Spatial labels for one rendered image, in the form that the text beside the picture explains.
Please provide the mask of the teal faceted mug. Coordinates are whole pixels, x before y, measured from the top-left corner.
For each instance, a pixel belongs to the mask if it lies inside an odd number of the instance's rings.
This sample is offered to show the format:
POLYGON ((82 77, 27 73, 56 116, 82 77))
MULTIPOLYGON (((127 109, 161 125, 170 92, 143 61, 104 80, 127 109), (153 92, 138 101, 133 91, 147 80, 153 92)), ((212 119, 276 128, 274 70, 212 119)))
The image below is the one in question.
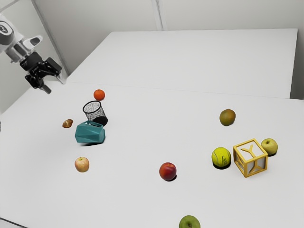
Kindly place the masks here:
POLYGON ((76 127, 75 139, 78 143, 103 143, 104 126, 93 121, 85 121, 76 127))

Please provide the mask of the brownish green round fruit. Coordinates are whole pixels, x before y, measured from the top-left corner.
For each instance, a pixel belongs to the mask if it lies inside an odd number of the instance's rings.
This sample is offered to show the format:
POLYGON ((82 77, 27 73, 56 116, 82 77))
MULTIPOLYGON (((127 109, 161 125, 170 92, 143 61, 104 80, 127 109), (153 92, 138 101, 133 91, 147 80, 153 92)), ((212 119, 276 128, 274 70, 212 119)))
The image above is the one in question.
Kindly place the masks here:
POLYGON ((225 109, 220 113, 219 120, 223 126, 230 126, 234 123, 236 113, 231 109, 225 109))

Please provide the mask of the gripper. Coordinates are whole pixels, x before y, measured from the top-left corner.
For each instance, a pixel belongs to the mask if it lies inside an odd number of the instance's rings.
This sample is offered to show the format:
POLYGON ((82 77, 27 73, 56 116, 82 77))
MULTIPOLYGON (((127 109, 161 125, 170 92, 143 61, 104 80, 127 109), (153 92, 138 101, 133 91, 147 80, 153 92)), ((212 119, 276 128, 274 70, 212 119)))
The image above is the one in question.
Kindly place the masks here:
POLYGON ((45 85, 45 76, 61 77, 62 67, 52 58, 43 61, 38 52, 34 51, 20 62, 20 66, 25 71, 30 71, 25 79, 34 89, 40 89, 47 94, 51 93, 51 89, 45 85))

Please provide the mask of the black mesh pen holder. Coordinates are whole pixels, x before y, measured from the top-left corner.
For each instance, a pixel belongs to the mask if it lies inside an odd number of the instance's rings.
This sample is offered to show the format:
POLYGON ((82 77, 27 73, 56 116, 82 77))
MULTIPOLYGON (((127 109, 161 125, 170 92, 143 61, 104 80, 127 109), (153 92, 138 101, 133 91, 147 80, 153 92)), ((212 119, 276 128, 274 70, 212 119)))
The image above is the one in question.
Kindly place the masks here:
POLYGON ((108 123, 108 118, 105 115, 100 101, 90 101, 86 103, 83 107, 83 112, 89 121, 99 123, 103 126, 108 123))

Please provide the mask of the green apple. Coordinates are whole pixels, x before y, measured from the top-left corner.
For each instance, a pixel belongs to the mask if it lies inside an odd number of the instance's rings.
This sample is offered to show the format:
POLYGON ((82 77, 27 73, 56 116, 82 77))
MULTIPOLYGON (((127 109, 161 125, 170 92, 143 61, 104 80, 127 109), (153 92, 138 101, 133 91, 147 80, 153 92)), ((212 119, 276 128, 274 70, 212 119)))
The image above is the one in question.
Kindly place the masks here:
POLYGON ((201 228, 199 220, 192 216, 186 215, 179 222, 179 228, 201 228))

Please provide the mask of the yellow-green apple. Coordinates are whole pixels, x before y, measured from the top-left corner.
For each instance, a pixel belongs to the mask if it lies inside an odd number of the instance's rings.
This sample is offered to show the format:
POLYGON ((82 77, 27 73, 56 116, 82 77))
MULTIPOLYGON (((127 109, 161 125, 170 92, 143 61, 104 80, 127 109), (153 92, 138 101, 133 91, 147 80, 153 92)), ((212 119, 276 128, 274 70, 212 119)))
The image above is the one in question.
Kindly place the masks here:
POLYGON ((273 156, 277 153, 278 144, 272 138, 266 138, 261 142, 262 148, 267 152, 269 156, 273 156))

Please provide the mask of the yellow letter block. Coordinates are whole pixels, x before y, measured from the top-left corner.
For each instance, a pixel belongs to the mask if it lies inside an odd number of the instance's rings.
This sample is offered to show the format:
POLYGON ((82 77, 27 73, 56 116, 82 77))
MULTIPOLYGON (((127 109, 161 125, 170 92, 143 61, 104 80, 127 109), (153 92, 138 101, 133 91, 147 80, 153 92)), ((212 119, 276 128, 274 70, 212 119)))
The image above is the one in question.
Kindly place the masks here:
POLYGON ((267 170, 268 154, 253 138, 233 146, 233 161, 247 178, 267 170))

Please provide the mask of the pale pink apple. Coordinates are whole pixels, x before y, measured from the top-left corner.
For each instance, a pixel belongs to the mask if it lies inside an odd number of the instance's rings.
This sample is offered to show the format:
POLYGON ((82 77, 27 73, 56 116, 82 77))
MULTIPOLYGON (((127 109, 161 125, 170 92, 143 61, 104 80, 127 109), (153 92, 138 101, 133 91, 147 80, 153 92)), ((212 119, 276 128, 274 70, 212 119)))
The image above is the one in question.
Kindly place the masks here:
POLYGON ((86 172, 89 170, 89 160, 86 157, 78 157, 75 160, 75 168, 78 172, 86 172))

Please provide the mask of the tennis ball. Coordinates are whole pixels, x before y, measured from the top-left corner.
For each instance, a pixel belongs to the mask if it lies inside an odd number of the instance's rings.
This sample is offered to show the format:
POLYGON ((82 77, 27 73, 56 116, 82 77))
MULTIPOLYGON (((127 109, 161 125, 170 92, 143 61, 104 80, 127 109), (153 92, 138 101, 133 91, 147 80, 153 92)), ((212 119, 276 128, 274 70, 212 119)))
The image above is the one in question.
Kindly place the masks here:
POLYGON ((227 168, 231 164, 231 154, 224 147, 216 148, 211 154, 212 163, 218 168, 227 168))

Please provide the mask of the red peach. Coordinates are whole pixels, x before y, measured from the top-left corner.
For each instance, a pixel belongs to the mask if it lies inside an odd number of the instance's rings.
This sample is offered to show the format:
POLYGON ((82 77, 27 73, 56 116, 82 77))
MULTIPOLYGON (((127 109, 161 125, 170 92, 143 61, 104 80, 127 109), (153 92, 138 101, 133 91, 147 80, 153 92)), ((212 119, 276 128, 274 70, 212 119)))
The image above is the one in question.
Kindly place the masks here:
POLYGON ((177 168, 173 163, 165 162, 159 168, 159 175, 165 181, 171 181, 177 174, 177 168))

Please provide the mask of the orange fruit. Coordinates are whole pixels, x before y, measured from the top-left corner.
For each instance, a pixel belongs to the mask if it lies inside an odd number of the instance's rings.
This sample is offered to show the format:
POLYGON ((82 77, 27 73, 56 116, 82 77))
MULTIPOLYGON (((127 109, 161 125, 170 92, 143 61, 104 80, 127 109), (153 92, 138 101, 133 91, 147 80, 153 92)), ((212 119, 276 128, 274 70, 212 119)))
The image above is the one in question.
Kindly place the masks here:
POLYGON ((101 101, 105 98, 105 92, 102 89, 97 89, 93 93, 94 99, 101 101))

